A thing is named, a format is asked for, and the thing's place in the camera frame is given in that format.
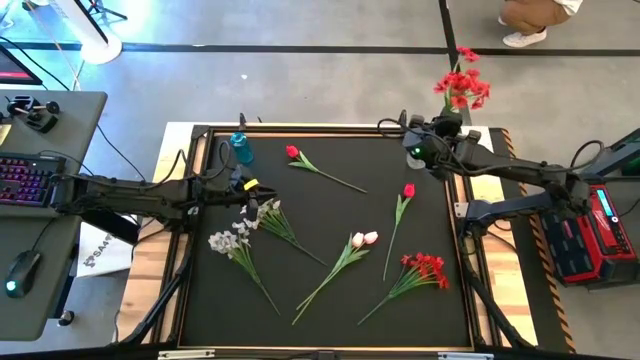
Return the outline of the white round floor stand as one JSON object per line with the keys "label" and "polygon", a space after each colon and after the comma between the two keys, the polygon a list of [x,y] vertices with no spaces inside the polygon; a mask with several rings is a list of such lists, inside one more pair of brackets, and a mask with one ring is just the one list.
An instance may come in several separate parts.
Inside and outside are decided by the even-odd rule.
{"label": "white round floor stand", "polygon": [[122,52],[121,40],[103,31],[80,0],[49,0],[50,5],[81,44],[81,56],[90,64],[105,64]]}

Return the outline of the blue glass vase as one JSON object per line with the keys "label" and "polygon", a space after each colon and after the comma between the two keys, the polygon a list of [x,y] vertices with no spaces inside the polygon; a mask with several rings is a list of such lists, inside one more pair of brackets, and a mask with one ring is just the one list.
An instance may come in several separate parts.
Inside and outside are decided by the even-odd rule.
{"label": "blue glass vase", "polygon": [[249,165],[254,159],[248,137],[244,132],[234,132],[230,137],[230,144],[235,152],[236,160],[243,164]]}

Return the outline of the white printed paper bag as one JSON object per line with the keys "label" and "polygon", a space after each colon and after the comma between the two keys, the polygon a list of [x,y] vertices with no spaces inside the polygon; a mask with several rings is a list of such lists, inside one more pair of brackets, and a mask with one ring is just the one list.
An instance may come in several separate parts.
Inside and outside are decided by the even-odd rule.
{"label": "white printed paper bag", "polygon": [[77,277],[127,270],[133,246],[88,223],[80,226]]}

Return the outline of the white blossom bunch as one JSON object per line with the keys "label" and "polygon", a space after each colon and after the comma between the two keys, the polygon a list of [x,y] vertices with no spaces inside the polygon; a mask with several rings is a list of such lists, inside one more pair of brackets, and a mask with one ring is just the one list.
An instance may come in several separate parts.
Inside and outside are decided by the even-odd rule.
{"label": "white blossom bunch", "polygon": [[213,251],[227,256],[229,260],[243,267],[254,283],[260,288],[275,312],[280,314],[279,309],[259,277],[251,256],[249,237],[252,231],[258,229],[258,225],[258,221],[250,221],[248,219],[234,222],[232,224],[232,231],[225,230],[216,232],[209,237],[208,243]]}
{"label": "white blossom bunch", "polygon": [[257,230],[261,228],[287,242],[297,250],[311,257],[320,264],[326,266],[326,263],[306,250],[297,240],[293,227],[286,218],[280,200],[270,199],[258,207],[255,220],[249,220],[246,215],[249,214],[248,209],[244,206],[240,212],[243,215],[242,222],[247,228]]}

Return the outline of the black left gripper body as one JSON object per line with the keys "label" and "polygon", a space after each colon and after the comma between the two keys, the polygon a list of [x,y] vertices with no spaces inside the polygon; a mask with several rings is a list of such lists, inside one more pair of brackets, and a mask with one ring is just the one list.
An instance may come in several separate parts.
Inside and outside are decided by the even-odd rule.
{"label": "black left gripper body", "polygon": [[261,203],[263,199],[257,195],[257,189],[260,183],[248,191],[244,190],[244,184],[252,179],[257,178],[247,167],[237,165],[230,174],[227,188],[217,197],[217,202],[248,203],[250,197],[256,197],[259,203]]}

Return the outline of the red blossom bunch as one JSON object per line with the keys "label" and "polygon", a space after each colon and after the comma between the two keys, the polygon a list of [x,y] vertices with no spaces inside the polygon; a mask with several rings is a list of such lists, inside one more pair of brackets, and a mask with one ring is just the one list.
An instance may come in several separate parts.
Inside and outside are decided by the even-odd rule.
{"label": "red blossom bunch", "polygon": [[444,272],[444,260],[440,256],[418,252],[401,258],[402,269],[387,295],[373,307],[358,323],[360,326],[383,305],[400,295],[420,286],[434,285],[448,289],[449,279]]}
{"label": "red blossom bunch", "polygon": [[448,113],[481,109],[490,98],[491,85],[480,78],[479,70],[464,68],[477,62],[480,56],[468,47],[458,47],[457,52],[454,69],[434,85],[433,92],[443,96],[444,110]]}

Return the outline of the backlit computer keyboard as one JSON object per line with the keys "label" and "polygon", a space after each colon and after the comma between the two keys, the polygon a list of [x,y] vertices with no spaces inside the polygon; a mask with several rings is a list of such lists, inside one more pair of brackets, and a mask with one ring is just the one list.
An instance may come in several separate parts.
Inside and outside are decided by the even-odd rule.
{"label": "backlit computer keyboard", "polygon": [[47,207],[55,193],[53,178],[65,163],[56,156],[0,152],[0,205]]}

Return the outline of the black tripod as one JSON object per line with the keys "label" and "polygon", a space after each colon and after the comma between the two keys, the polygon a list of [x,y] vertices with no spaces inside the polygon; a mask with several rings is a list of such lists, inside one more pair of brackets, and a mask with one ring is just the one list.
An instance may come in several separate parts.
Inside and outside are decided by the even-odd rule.
{"label": "black tripod", "polygon": [[104,6],[103,0],[88,0],[89,5],[87,7],[87,11],[90,15],[99,16],[102,20],[108,21],[111,17],[116,18],[117,20],[127,21],[129,19],[128,16],[122,14],[120,12],[114,11]]}

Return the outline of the red artificial tulip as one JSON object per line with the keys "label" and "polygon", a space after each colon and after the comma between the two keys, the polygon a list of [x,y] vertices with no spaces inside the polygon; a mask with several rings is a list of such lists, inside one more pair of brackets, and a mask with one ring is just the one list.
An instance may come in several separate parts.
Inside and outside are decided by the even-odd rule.
{"label": "red artificial tulip", "polygon": [[385,258],[383,277],[382,277],[383,280],[386,280],[387,269],[388,269],[391,253],[392,253],[392,250],[393,250],[396,234],[397,234],[397,231],[398,231],[398,227],[399,227],[399,225],[401,223],[401,220],[402,220],[403,214],[404,214],[404,212],[406,210],[406,207],[408,206],[410,201],[413,199],[415,194],[416,194],[415,185],[413,183],[407,183],[404,186],[403,192],[401,194],[399,194],[398,197],[397,197],[395,213],[394,213],[394,227],[393,227],[391,239],[389,241],[389,245],[388,245],[388,248],[387,248],[387,254],[386,254],[386,258]]}
{"label": "red artificial tulip", "polygon": [[325,178],[328,178],[328,179],[330,179],[332,181],[335,181],[335,182],[337,182],[337,183],[339,183],[341,185],[344,185],[344,186],[349,187],[349,188],[351,188],[353,190],[356,190],[356,191],[358,191],[360,193],[363,193],[363,194],[367,193],[366,190],[364,190],[364,189],[362,189],[360,187],[357,187],[357,186],[355,186],[353,184],[350,184],[350,183],[348,183],[346,181],[343,181],[343,180],[341,180],[341,179],[339,179],[339,178],[337,178],[337,177],[335,177],[333,175],[330,175],[330,174],[320,170],[315,165],[313,165],[311,163],[311,161],[306,157],[306,155],[302,151],[300,151],[296,146],[294,146],[294,145],[286,145],[285,146],[285,152],[286,152],[287,156],[290,159],[289,166],[297,167],[297,168],[301,168],[301,169],[305,169],[305,170],[311,171],[311,172],[319,174],[319,175],[321,175],[321,176],[323,176]]}

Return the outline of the hazard striped floor mat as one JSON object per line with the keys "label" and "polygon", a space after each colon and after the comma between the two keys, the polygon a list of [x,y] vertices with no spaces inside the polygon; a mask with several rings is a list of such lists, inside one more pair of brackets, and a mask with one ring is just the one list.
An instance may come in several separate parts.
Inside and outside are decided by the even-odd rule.
{"label": "hazard striped floor mat", "polygon": [[510,222],[538,346],[575,353],[539,217],[518,216]]}

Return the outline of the black computer mouse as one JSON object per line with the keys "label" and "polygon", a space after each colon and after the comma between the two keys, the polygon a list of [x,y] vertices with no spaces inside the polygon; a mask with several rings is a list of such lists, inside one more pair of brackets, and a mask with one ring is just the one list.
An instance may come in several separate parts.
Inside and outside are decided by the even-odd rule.
{"label": "black computer mouse", "polygon": [[9,266],[5,290],[10,298],[23,298],[33,287],[42,255],[36,250],[19,253]]}

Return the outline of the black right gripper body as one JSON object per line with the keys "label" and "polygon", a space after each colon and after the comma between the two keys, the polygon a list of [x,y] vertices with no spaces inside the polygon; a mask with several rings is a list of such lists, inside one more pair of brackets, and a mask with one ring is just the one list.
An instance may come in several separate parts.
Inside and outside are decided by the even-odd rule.
{"label": "black right gripper body", "polygon": [[440,157],[445,153],[445,142],[433,132],[408,129],[402,140],[402,146],[414,162],[423,162],[426,170],[432,175],[445,174],[439,164]]}

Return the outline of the dark teal case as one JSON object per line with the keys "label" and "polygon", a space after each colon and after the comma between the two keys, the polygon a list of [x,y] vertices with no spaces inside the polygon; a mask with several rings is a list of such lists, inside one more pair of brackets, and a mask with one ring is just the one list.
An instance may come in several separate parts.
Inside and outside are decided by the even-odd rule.
{"label": "dark teal case", "polygon": [[582,175],[592,182],[640,181],[640,128],[607,147]]}

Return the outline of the grey desk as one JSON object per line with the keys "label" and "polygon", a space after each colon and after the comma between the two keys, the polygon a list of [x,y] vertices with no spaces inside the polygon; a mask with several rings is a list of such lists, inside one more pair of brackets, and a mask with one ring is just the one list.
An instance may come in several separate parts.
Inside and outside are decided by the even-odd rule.
{"label": "grey desk", "polygon": [[[69,157],[64,171],[79,172],[107,101],[104,92],[25,91],[41,102],[55,101],[60,113],[53,127],[39,132],[19,117],[10,122],[0,153]],[[0,341],[35,341],[53,317],[59,292],[70,268],[70,255],[79,236],[81,218],[58,215],[52,209],[0,202]],[[7,275],[19,254],[40,255],[31,289],[13,298],[7,293]]]}

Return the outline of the dark computer monitor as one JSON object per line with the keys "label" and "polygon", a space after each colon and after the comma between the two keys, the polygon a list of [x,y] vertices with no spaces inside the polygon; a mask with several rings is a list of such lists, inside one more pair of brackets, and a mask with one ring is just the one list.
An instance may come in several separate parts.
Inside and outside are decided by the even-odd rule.
{"label": "dark computer monitor", "polygon": [[0,45],[0,84],[40,86],[42,80]]}

